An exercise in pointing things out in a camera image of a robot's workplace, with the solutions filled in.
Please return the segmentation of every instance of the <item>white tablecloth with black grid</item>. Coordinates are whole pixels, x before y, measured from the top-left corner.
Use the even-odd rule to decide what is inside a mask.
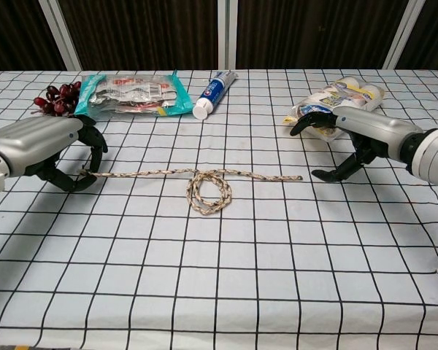
[[[80,74],[0,72],[0,127],[31,117],[35,96]],[[194,101],[212,74],[178,71]],[[35,176],[8,179],[0,193],[1,345],[438,349],[438,187],[385,159],[342,184],[322,183],[310,171],[339,164],[350,140],[329,146],[290,137],[283,125],[293,104],[352,75],[386,89],[379,113],[438,128],[438,71],[238,74],[203,122],[99,121],[109,145],[101,170],[234,168],[304,181],[226,176],[231,205],[203,217],[188,207],[186,176],[99,179],[74,194]],[[74,144],[58,167],[77,174],[88,156]]]

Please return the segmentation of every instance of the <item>rope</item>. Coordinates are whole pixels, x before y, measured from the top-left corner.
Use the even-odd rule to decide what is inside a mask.
[[[140,176],[150,176],[150,175],[172,175],[172,174],[184,174],[192,173],[193,177],[188,182],[187,186],[187,201],[188,204],[196,211],[202,213],[203,215],[214,214],[220,211],[222,208],[232,202],[232,189],[228,182],[221,176],[221,174],[230,174],[237,176],[246,176],[251,179],[268,181],[268,182],[278,182],[278,181],[301,181],[303,177],[301,176],[264,176],[260,174],[255,174],[249,171],[238,171],[232,169],[214,169],[201,171],[198,169],[185,168],[185,169],[174,169],[174,170],[150,170],[150,171],[138,171],[133,173],[92,173],[85,169],[80,172],[82,175],[93,175],[95,177],[112,177],[117,179],[129,178],[129,177],[140,177]],[[199,194],[199,189],[203,181],[209,181],[215,184],[220,192],[220,198],[214,202],[205,200]]]

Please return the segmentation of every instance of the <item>plastic wrapped package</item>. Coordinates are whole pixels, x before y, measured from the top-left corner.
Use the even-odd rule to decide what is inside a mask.
[[[355,77],[345,77],[313,93],[293,106],[284,119],[284,123],[295,125],[307,113],[331,113],[337,106],[351,106],[372,111],[381,104],[384,95],[385,91],[377,85],[368,84]],[[338,128],[313,127],[306,128],[305,132],[326,142],[331,142],[343,134],[343,131]]]
[[[98,120],[101,112],[170,116],[190,113],[191,98],[176,74],[83,77],[75,114]]]

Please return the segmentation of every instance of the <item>robotic arm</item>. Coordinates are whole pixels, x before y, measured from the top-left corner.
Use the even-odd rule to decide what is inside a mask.
[[[55,163],[63,149],[76,140],[91,147],[90,171],[97,172],[102,153],[107,152],[104,137],[85,116],[31,117],[0,129],[0,192],[5,179],[37,175],[66,192],[91,186],[96,177],[73,180],[58,170]]]
[[[356,149],[333,171],[312,171],[325,182],[346,180],[364,164],[381,157],[405,163],[413,176],[438,185],[438,129],[424,133],[405,120],[348,106],[336,107],[332,113],[306,114],[293,127],[291,135],[295,136],[309,126],[340,128],[349,134]]]

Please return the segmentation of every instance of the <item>curtain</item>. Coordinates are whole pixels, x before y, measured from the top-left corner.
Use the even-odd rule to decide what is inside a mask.
[[[60,0],[84,69],[215,69],[217,0]]]
[[[0,71],[64,69],[38,0],[0,0]]]
[[[237,67],[381,68],[408,0],[239,0]]]
[[[423,5],[397,68],[438,69],[438,0]]]

